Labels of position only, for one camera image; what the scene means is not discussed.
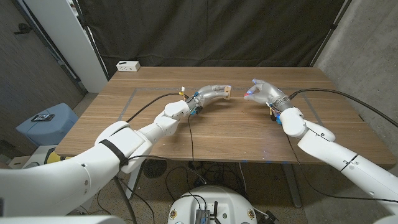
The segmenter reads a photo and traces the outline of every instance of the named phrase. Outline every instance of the black curtain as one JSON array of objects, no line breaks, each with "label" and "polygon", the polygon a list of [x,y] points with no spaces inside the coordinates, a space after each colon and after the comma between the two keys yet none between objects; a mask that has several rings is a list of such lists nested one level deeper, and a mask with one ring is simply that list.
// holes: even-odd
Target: black curtain
[{"label": "black curtain", "polygon": [[142,66],[308,67],[344,0],[79,0],[109,75]]}]

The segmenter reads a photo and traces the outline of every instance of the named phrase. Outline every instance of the cable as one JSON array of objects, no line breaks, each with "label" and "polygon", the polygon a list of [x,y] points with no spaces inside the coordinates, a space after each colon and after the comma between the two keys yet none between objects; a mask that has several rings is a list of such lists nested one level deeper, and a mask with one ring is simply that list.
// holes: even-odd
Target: cable
[{"label": "cable", "polygon": [[257,209],[257,208],[254,208],[254,207],[253,207],[253,209],[254,209],[255,211],[257,211],[257,212],[259,212],[259,213],[261,213],[261,214],[265,215],[265,216],[266,216],[266,219],[267,219],[267,218],[269,218],[269,215],[268,215],[267,213],[265,213],[265,212],[262,212],[262,211],[260,211],[259,209]]},{"label": "cable", "polygon": [[[189,183],[188,183],[188,170],[187,170],[187,168],[186,168],[186,167],[182,167],[182,166],[176,167],[176,168],[170,170],[169,173],[167,173],[166,178],[165,178],[166,189],[167,189],[169,195],[171,196],[171,198],[173,199],[173,202],[175,202],[175,199],[174,199],[174,197],[173,197],[173,195],[172,195],[172,193],[171,193],[171,191],[170,191],[170,189],[169,189],[169,186],[167,185],[167,178],[169,177],[169,175],[170,175],[170,173],[171,173],[172,171],[174,171],[174,170],[176,170],[176,169],[178,169],[178,168],[183,168],[183,169],[185,169],[185,173],[186,173],[186,177],[187,177],[188,193],[189,193],[190,195],[192,195],[192,194],[191,194],[191,191],[190,191],[190,188],[191,188],[191,187],[189,186]],[[199,204],[199,209],[200,209],[200,203],[199,203],[198,199],[197,199],[196,197],[194,197],[194,198],[195,198],[195,200],[198,202],[198,204]]]},{"label": "cable", "polygon": [[92,214],[97,213],[97,212],[105,212],[105,211],[104,210],[97,210],[95,212],[91,212],[89,215],[92,215]]},{"label": "cable", "polygon": [[185,198],[185,197],[200,197],[204,202],[205,202],[205,210],[207,209],[207,203],[206,203],[206,200],[202,197],[202,196],[200,196],[200,195],[193,195],[193,194],[190,194],[190,195],[183,195],[183,196],[181,196],[181,197],[179,197],[178,199],[180,199],[180,198]]},{"label": "cable", "polygon": [[[205,173],[203,173],[203,171],[202,171],[202,175],[204,176],[204,178],[206,178],[207,180],[208,180],[208,182],[210,183],[210,184],[218,184],[218,185],[223,185],[223,186],[225,186],[225,187],[228,187],[229,189],[233,189],[233,190],[235,190],[235,191],[240,191],[240,190],[242,190],[242,192],[240,193],[243,197],[246,197],[247,198],[247,193],[246,193],[246,191],[244,190],[244,184],[243,184],[243,181],[242,181],[242,179],[240,178],[240,176],[237,174],[237,173],[235,173],[228,165],[227,166],[224,166],[224,167],[226,167],[226,168],[228,168],[228,169],[226,169],[226,170],[220,170],[220,166],[219,166],[219,164],[218,163],[216,163],[216,162],[212,162],[212,163],[209,163],[209,164],[213,164],[212,166],[210,166],[209,168],[205,168],[205,167],[202,167],[202,169],[204,169],[206,172]],[[217,167],[218,168],[218,170],[212,170],[211,168],[213,168],[213,167]],[[208,177],[207,177],[207,173],[208,172],[213,172],[214,174],[213,174],[213,180],[210,180]],[[229,173],[232,173],[234,176],[235,176],[235,178],[236,178],[236,183],[237,183],[237,185],[238,185],[238,188],[237,189],[234,189],[233,187],[231,187],[231,186],[229,186],[229,185],[227,185],[227,184],[225,184],[224,182],[223,182],[223,180],[224,180],[224,178],[223,178],[223,173],[224,172],[229,172]]]},{"label": "cable", "polygon": [[127,198],[127,195],[124,193],[124,190],[123,190],[123,188],[122,188],[122,185],[120,184],[119,178],[118,178],[117,176],[114,176],[114,177],[113,177],[113,180],[114,180],[114,183],[116,184],[116,186],[117,186],[118,189],[119,189],[119,192],[120,192],[120,194],[121,194],[121,196],[122,196],[122,199],[123,199],[124,203],[125,203],[126,206],[127,206],[127,209],[129,210],[131,219],[133,220],[132,222],[133,222],[133,223],[137,223],[136,215],[134,214],[134,211],[133,211],[133,209],[132,209],[132,207],[131,207],[130,201],[129,201],[129,199]]},{"label": "cable", "polygon": [[196,175],[199,177],[200,181],[201,181],[204,185],[207,184],[206,179],[205,179],[204,177],[202,177],[202,175],[200,175],[200,174],[197,172],[197,170],[192,170],[192,169],[190,169],[189,167],[188,167],[188,168],[187,168],[187,167],[184,167],[184,168],[186,168],[186,169],[188,169],[189,171],[191,171],[191,172],[193,172],[194,174],[196,174]]},{"label": "cable", "polygon": [[189,121],[190,117],[191,117],[191,115],[188,116],[188,127],[189,127],[189,133],[190,133],[190,135],[191,135],[192,165],[193,165],[193,168],[195,168],[195,170],[196,170],[197,168],[196,168],[196,166],[193,164],[193,162],[195,162],[195,161],[193,160],[193,138],[192,138],[191,124],[190,124],[190,121]]},{"label": "cable", "polygon": [[139,113],[141,113],[141,111],[143,111],[145,108],[147,108],[149,105],[155,103],[158,99],[163,98],[165,96],[170,96],[170,95],[179,95],[180,93],[168,93],[168,94],[164,94],[154,100],[152,100],[150,103],[148,103],[147,105],[145,105],[143,108],[141,108],[139,111],[137,111],[137,113],[135,113],[134,115],[131,116],[131,118],[129,118],[126,122],[129,123],[132,119],[134,119]]},{"label": "cable", "polygon": [[384,119],[388,120],[388,122],[390,122],[391,124],[393,124],[395,127],[398,128],[398,123],[397,122],[395,122],[393,119],[389,118],[387,115],[385,115],[384,113],[380,112],[376,108],[372,107],[371,105],[369,105],[369,104],[367,104],[367,103],[365,103],[365,102],[363,102],[363,101],[361,101],[361,100],[359,100],[359,99],[357,99],[357,98],[355,98],[353,96],[350,96],[347,93],[343,93],[343,92],[340,92],[340,91],[337,91],[337,90],[329,90],[329,89],[323,89],[323,88],[308,88],[308,89],[298,90],[298,91],[292,93],[289,96],[289,99],[293,99],[297,94],[305,92],[305,91],[325,91],[325,92],[336,93],[336,94],[345,96],[345,97],[347,97],[347,98],[349,98],[349,99],[351,99],[351,100],[353,100],[353,101],[355,101],[355,102],[367,107],[368,109],[372,110],[373,112],[377,113],[378,115],[382,116]]},{"label": "cable", "polygon": [[165,158],[165,157],[161,157],[161,156],[152,156],[152,155],[137,155],[137,156],[132,156],[130,157],[128,160],[132,160],[138,157],[152,157],[152,158],[158,158],[158,159],[166,159],[166,160],[170,160],[169,158]]},{"label": "cable", "polygon": [[149,207],[150,211],[152,212],[152,218],[153,218],[153,221],[154,221],[154,224],[155,224],[155,213],[154,213],[154,210],[152,209],[152,207],[151,207],[141,196],[139,196],[139,195],[136,194],[133,190],[131,190],[131,188],[130,188],[124,181],[122,181],[119,177],[118,177],[118,180],[119,180],[120,183],[122,183],[125,187],[127,187],[127,189],[129,189],[129,191],[131,191],[131,193],[133,193],[135,196],[137,196],[138,198],[140,198],[140,199]]},{"label": "cable", "polygon": [[292,148],[292,151],[293,151],[293,153],[294,153],[294,156],[296,157],[298,166],[300,167],[300,171],[301,171],[301,173],[303,174],[305,181],[307,182],[307,184],[308,184],[314,191],[316,191],[316,192],[318,192],[318,193],[320,193],[320,194],[322,194],[322,195],[325,195],[325,196],[327,196],[327,197],[332,197],[332,198],[355,199],[355,200],[377,200],[377,201],[383,201],[383,202],[395,202],[395,203],[398,203],[398,201],[396,201],[396,200],[382,199],[382,198],[340,197],[340,196],[334,196],[334,195],[326,194],[326,193],[323,193],[323,192],[317,190],[317,189],[316,189],[315,187],[313,187],[313,186],[311,185],[311,183],[308,181],[307,176],[304,174],[304,171],[303,171],[303,168],[302,168],[302,166],[301,166],[301,163],[300,163],[300,161],[299,161],[299,159],[298,159],[298,157],[297,157],[297,155],[296,155],[296,152],[294,151],[294,148],[293,148],[293,146],[292,146],[292,143],[290,142],[290,138],[289,138],[289,136],[288,136],[287,134],[286,134],[286,137],[287,137],[287,140],[288,140],[288,142],[289,142],[290,147]]},{"label": "cable", "polygon": [[103,208],[103,207],[100,205],[100,193],[101,193],[101,191],[102,191],[102,189],[98,191],[98,195],[97,195],[97,204],[98,204],[98,206],[99,206],[102,210],[104,210],[104,212],[106,212],[108,215],[112,215],[107,209]]},{"label": "cable", "polygon": [[87,209],[85,209],[83,206],[79,205],[80,208],[84,209],[84,211],[87,213],[87,215],[89,215],[90,213],[87,211]]},{"label": "cable", "polygon": [[193,99],[194,99],[194,96],[191,97],[187,103],[191,102]]},{"label": "cable", "polygon": [[243,177],[244,191],[245,191],[245,192],[248,192],[248,189],[246,188],[246,181],[244,180],[244,175],[243,175],[241,163],[239,163],[239,168],[241,169],[241,174],[242,174],[242,177]]}]

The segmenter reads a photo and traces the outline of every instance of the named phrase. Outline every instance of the wooden table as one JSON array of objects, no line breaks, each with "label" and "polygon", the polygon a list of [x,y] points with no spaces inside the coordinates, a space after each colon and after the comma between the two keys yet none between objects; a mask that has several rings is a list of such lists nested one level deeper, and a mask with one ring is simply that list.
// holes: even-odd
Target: wooden table
[{"label": "wooden table", "polygon": [[[243,99],[253,78],[266,80],[287,95],[302,88],[335,88],[317,68],[142,67],[138,72],[116,72],[55,152],[62,156],[84,152],[93,147],[97,136],[110,124],[127,120],[154,98],[178,92],[181,86],[191,96],[205,85],[228,84],[232,86],[230,100],[213,100],[199,115],[190,118],[195,160],[297,163],[282,127],[270,120],[269,109]],[[151,124],[167,103],[181,99],[182,96],[160,99],[132,120],[131,127],[140,129]],[[396,163],[393,154],[342,96],[305,92],[292,103],[305,119],[334,132],[337,143],[376,164]],[[296,139],[291,140],[302,163],[323,163],[301,151]],[[187,118],[181,120],[173,136],[161,139],[151,154],[191,160]]]}]

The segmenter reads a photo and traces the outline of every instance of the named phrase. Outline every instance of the transparent robotic hand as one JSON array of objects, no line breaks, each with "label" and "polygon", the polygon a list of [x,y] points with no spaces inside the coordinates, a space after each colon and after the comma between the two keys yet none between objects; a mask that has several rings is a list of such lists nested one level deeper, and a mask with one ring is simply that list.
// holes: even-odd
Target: transparent robotic hand
[{"label": "transparent robotic hand", "polygon": [[199,89],[192,97],[185,100],[185,102],[189,106],[191,114],[198,114],[213,98],[220,96],[229,98],[230,94],[230,85],[208,85]]},{"label": "transparent robotic hand", "polygon": [[254,86],[244,95],[245,100],[254,100],[262,105],[275,108],[280,112],[293,107],[289,97],[276,86],[265,82],[264,80],[253,79]]}]

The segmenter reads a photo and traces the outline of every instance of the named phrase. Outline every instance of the black strap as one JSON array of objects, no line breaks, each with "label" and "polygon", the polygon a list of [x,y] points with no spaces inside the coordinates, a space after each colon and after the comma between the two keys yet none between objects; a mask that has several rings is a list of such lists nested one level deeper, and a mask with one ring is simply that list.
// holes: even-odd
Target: black strap
[{"label": "black strap", "polygon": [[118,149],[113,143],[108,141],[107,139],[104,139],[100,141],[99,143],[104,144],[106,147],[108,147],[120,160],[120,165],[119,168],[122,168],[122,166],[125,166],[129,164],[129,159],[126,158],[120,149]]}]

